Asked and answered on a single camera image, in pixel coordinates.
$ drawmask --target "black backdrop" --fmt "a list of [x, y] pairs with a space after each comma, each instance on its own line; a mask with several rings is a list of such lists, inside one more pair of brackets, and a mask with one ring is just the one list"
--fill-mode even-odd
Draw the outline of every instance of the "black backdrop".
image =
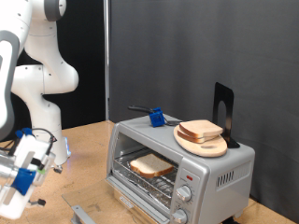
[[[69, 0], [64, 16], [57, 21], [59, 51], [78, 71], [75, 91], [45, 95], [60, 107], [63, 129], [105, 120], [105, 36], [103, 2]], [[35, 64], [25, 52], [18, 65]], [[31, 127], [26, 104], [11, 94], [15, 125], [7, 139], [23, 127]]]
[[235, 92], [232, 136], [256, 151], [251, 195], [299, 222], [299, 2], [111, 0], [110, 119], [160, 106], [212, 119]]

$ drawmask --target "black cable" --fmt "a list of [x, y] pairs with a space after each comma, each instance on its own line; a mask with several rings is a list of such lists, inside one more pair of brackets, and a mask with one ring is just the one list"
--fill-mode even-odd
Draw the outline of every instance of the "black cable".
[[10, 149], [10, 151], [8, 152], [8, 156], [13, 156], [15, 154], [15, 151], [17, 149], [19, 142], [20, 142], [20, 138], [17, 138], [14, 140], [14, 144], [13, 144], [12, 148]]
[[56, 138], [55, 138], [55, 136], [54, 136], [51, 132], [49, 132], [49, 131], [46, 130], [46, 129], [42, 129], [42, 128], [34, 128], [32, 131], [37, 131], [37, 130], [39, 130], [39, 131], [44, 131], [44, 132], [46, 132], [46, 133], [48, 133], [48, 134], [50, 135], [50, 145], [49, 145], [49, 147], [48, 147], [48, 149], [47, 149], [47, 151], [46, 151], [46, 155], [49, 156], [49, 154], [50, 154], [50, 150], [51, 150], [51, 148], [52, 148], [52, 146], [53, 146], [53, 139], [56, 139]]
[[0, 147], [0, 150], [1, 150], [1, 151], [5, 151], [5, 152], [9, 152], [9, 151], [10, 151], [10, 147], [9, 147], [9, 148], [3, 148], [3, 147]]
[[9, 147], [15, 140], [11, 140], [6, 146], [3, 147], [3, 149], [6, 149], [7, 147]]

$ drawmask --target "round wooden board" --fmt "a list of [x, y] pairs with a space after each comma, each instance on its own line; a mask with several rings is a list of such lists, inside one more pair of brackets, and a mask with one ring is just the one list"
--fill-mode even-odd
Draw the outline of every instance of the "round wooden board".
[[226, 153], [227, 145], [219, 135], [205, 143], [193, 143], [178, 136], [179, 126], [174, 129], [174, 136], [177, 142], [191, 153], [202, 157], [219, 157]]

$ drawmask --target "oven rack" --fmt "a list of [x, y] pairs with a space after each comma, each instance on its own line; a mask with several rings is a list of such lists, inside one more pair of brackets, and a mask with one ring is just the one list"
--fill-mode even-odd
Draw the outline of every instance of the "oven rack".
[[[174, 170], [167, 175], [155, 176], [153, 178], [145, 178], [131, 170], [130, 162], [139, 157], [146, 156], [150, 153], [174, 165]], [[115, 165], [115, 171], [123, 176], [128, 182], [138, 186], [145, 191], [153, 199], [157, 200], [168, 209], [170, 208], [171, 198], [173, 194], [178, 165], [156, 153], [155, 151], [145, 148], [137, 152], [130, 153], [114, 160], [118, 165]]]

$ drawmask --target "toast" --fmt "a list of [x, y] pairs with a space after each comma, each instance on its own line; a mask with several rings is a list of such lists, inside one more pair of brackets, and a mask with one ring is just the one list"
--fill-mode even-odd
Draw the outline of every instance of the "toast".
[[181, 122], [179, 128], [193, 138], [210, 137], [223, 132], [221, 127], [206, 119]]
[[174, 169], [172, 164], [160, 159], [152, 153], [144, 157], [139, 157], [135, 161], [131, 161], [130, 166], [131, 170], [146, 178], [167, 175]]
[[214, 139], [216, 138], [217, 136], [219, 136], [218, 134], [217, 135], [213, 135], [213, 136], [209, 136], [209, 137], [202, 137], [202, 138], [194, 138], [194, 137], [191, 137], [191, 136], [188, 136], [186, 133], [184, 133], [181, 129], [178, 129], [178, 136], [185, 139], [185, 140], [188, 140], [190, 142], [194, 142], [194, 143], [204, 143], [208, 140], [211, 140], [211, 139]]

